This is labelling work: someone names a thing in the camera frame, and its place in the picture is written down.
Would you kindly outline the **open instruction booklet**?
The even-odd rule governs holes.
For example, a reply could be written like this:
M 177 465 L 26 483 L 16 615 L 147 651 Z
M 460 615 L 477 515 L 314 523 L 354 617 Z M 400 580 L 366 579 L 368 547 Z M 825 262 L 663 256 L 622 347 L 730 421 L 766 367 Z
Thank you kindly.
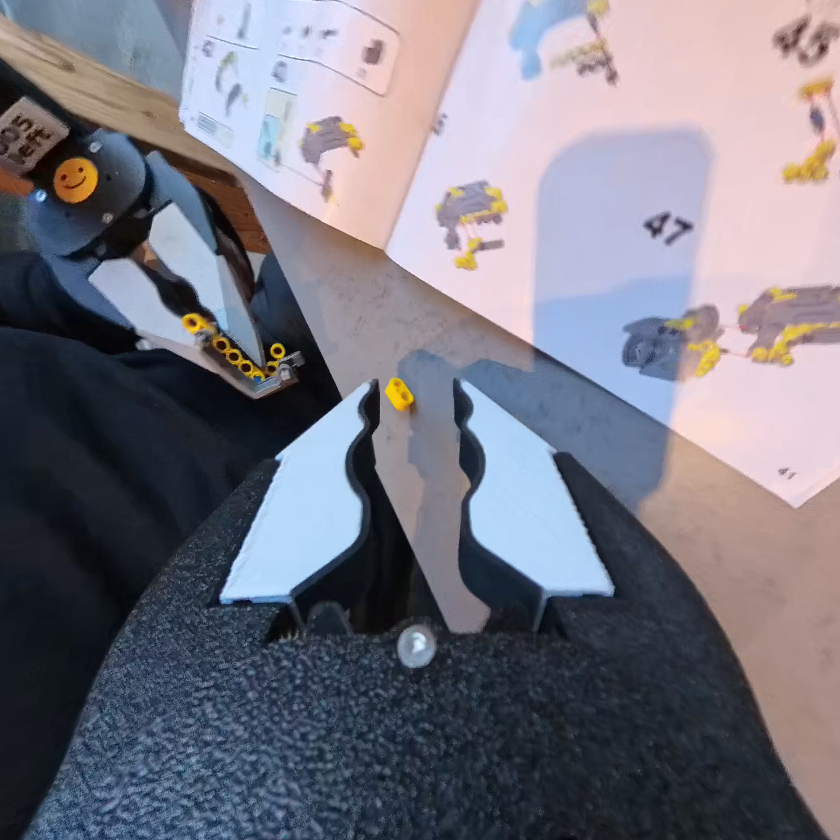
M 838 479 L 838 2 L 195 2 L 180 105 L 792 507 Z

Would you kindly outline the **wooden beam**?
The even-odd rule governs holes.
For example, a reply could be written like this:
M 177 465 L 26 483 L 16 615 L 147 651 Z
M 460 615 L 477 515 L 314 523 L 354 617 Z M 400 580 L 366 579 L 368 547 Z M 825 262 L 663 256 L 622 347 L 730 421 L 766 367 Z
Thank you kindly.
M 216 199 L 248 252 L 269 253 L 268 238 L 238 171 L 184 131 L 173 98 L 4 15 L 1 57 L 83 122 L 126 133 L 147 151 L 161 151 L 192 184 Z

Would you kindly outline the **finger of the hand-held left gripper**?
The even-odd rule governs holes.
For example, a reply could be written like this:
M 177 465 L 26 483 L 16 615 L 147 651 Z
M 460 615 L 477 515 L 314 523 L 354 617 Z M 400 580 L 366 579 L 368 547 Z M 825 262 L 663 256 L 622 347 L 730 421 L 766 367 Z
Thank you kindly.
M 235 273 L 199 234 L 181 208 L 167 204 L 154 216 L 150 247 L 159 261 L 194 291 L 202 310 L 258 366 L 266 362 L 256 325 L 240 294 Z
M 205 341 L 224 335 L 194 285 L 157 258 L 102 261 L 88 282 L 152 349 L 197 360 Z

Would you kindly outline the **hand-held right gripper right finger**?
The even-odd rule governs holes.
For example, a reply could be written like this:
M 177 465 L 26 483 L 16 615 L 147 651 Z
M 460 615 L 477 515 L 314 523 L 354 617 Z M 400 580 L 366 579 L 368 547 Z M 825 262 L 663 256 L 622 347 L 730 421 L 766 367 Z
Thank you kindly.
M 612 597 L 556 448 L 466 380 L 455 379 L 453 391 L 469 481 L 458 567 L 469 591 L 479 599 Z

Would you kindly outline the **grey yellow brick assembly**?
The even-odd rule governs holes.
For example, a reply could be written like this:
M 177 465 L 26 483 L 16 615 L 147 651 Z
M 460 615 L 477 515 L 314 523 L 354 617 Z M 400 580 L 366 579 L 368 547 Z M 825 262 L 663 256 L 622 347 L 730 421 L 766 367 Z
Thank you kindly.
M 282 343 L 274 343 L 268 361 L 259 364 L 202 314 L 182 316 L 182 327 L 190 336 L 182 346 L 184 357 L 251 399 L 272 396 L 300 381 L 299 370 L 306 363 L 300 351 L 289 353 Z

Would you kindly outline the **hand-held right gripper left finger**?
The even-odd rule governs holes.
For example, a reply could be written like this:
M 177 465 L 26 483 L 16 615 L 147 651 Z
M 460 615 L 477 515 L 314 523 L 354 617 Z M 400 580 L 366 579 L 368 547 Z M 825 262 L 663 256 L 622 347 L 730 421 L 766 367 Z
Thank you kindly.
M 219 593 L 222 605 L 302 603 L 364 541 L 370 501 L 352 457 L 379 423 L 364 381 L 276 456 L 276 471 Z

